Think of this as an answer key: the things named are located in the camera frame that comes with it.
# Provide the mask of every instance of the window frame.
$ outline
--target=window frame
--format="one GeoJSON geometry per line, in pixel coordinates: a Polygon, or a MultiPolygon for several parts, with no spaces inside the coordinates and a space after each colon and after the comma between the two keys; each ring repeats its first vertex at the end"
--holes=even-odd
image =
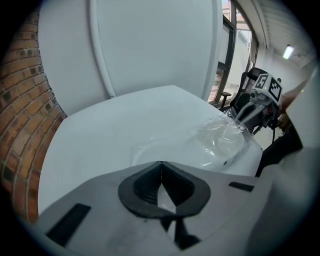
{"type": "MultiPolygon", "coordinates": [[[[229,41],[228,41],[228,49],[227,49],[227,53],[226,53],[225,63],[222,63],[220,61],[218,62],[218,68],[223,70],[223,75],[222,75],[218,90],[214,96],[214,100],[209,102],[209,104],[214,105],[214,106],[218,106],[220,103],[220,99],[222,97],[221,93],[224,91],[224,89],[226,87],[227,80],[228,80],[229,73],[230,73],[230,69],[231,69],[231,65],[232,65],[232,61],[233,61],[233,57],[234,57],[234,53],[235,53],[236,36],[237,36],[237,9],[241,13],[243,19],[245,20],[245,22],[247,23],[248,27],[251,30],[251,33],[252,33],[251,40],[256,41],[256,49],[255,49],[252,67],[254,67],[256,64],[258,49],[259,49],[259,41],[258,41],[257,35],[253,29],[251,22],[248,19],[246,13],[244,12],[243,8],[240,6],[240,4],[236,0],[229,1],[229,8],[230,8],[230,20],[228,20],[228,18],[222,13],[223,26],[226,26],[229,29],[229,41]]],[[[248,57],[247,65],[245,68],[246,72],[249,71],[249,67],[250,67],[250,56],[248,57]]]]}

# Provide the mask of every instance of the white curved panel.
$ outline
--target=white curved panel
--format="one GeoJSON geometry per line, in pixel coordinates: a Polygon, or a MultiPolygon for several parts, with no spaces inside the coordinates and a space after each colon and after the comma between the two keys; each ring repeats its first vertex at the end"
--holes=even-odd
{"type": "Polygon", "coordinates": [[[201,97],[218,65],[217,6],[212,0],[98,0],[102,53],[116,95],[176,85],[201,97]]]}
{"type": "Polygon", "coordinates": [[[38,41],[43,69],[70,116],[109,98],[91,45],[86,0],[43,1],[38,41]]]}

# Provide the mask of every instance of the black slot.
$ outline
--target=black slot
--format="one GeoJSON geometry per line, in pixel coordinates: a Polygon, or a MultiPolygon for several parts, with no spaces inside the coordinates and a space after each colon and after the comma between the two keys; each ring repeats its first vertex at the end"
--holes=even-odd
{"type": "Polygon", "coordinates": [[[235,182],[235,181],[231,182],[229,184],[229,186],[236,188],[236,189],[239,189],[239,190],[248,191],[248,192],[251,192],[255,188],[255,186],[247,185],[247,184],[243,184],[243,183],[239,183],[239,182],[235,182]]]}
{"type": "Polygon", "coordinates": [[[91,207],[77,203],[46,234],[48,238],[64,247],[80,226],[91,207]]]}

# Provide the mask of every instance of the brick wall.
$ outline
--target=brick wall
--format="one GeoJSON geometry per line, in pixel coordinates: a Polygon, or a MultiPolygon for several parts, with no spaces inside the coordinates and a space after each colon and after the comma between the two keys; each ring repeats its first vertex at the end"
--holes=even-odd
{"type": "Polygon", "coordinates": [[[38,217],[38,185],[46,152],[66,118],[42,66],[39,10],[17,31],[0,68],[1,183],[15,212],[30,222],[38,217]]]}

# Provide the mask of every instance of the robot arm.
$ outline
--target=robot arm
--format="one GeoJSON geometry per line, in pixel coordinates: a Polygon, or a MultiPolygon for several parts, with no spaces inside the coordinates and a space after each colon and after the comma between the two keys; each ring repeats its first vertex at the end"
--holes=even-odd
{"type": "Polygon", "coordinates": [[[261,74],[254,84],[250,101],[240,110],[236,119],[250,132],[256,126],[276,128],[281,106],[282,87],[270,74],[261,74]]]}

